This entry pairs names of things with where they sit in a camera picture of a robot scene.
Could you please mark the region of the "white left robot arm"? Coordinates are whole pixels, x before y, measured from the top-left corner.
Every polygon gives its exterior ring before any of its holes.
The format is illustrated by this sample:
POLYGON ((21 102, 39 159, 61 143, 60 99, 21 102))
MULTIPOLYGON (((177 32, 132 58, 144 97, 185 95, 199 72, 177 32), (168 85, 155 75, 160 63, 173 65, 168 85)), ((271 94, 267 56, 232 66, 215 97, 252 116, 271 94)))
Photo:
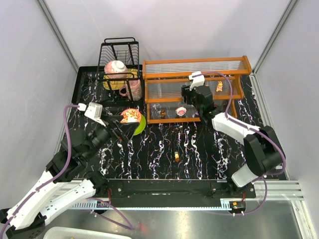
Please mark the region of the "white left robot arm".
POLYGON ((26 196, 12 208, 0 211, 4 225, 0 235, 9 239, 34 239, 54 218, 89 197, 110 193, 107 180, 100 171, 84 174, 83 180, 73 189, 54 198, 54 195, 85 171, 88 162, 110 140, 129 141, 139 122, 123 123, 123 116, 108 116, 92 133, 83 128, 67 131, 61 149, 47 164, 45 171, 26 196))

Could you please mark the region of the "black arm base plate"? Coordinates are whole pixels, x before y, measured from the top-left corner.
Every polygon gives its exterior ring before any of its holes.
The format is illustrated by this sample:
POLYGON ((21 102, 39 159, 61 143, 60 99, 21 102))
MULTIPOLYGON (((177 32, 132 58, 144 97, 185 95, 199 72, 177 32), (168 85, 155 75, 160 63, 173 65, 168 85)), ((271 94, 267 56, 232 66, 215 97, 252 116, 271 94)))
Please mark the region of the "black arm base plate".
POLYGON ((226 180, 108 179, 106 185, 111 190, 111 198, 137 194, 196 194, 214 198, 256 198, 255 188, 251 183, 243 188, 237 188, 226 180))

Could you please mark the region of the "brown rabbit toy figure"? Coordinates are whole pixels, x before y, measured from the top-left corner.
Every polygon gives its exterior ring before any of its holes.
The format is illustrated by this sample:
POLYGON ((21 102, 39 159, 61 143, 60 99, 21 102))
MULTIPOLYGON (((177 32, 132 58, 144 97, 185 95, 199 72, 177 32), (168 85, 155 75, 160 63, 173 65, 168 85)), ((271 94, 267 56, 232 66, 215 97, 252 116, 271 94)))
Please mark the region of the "brown rabbit toy figure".
POLYGON ((219 81, 216 87, 216 92, 222 92, 223 91, 223 83, 222 81, 219 81))

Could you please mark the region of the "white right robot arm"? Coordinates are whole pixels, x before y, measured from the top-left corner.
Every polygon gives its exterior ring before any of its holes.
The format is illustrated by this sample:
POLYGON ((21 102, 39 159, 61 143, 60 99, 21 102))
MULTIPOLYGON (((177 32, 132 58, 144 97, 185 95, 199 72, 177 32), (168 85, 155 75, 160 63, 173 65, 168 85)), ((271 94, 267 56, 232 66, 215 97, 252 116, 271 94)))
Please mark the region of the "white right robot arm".
POLYGON ((214 106, 208 86, 181 87, 184 103, 196 108, 202 123, 244 145, 245 164, 231 175, 232 183, 242 188, 264 175, 284 173, 286 157, 274 129, 244 123, 214 106))

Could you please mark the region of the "brown haired small toy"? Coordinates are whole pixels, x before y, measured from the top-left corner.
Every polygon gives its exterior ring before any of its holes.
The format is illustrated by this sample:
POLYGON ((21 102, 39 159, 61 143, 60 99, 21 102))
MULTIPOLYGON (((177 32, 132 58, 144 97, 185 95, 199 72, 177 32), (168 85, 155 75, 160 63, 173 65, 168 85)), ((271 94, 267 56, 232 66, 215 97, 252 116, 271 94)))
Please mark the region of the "brown haired small toy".
POLYGON ((160 118, 165 119, 165 117, 166 117, 166 110, 161 110, 160 111, 160 118))

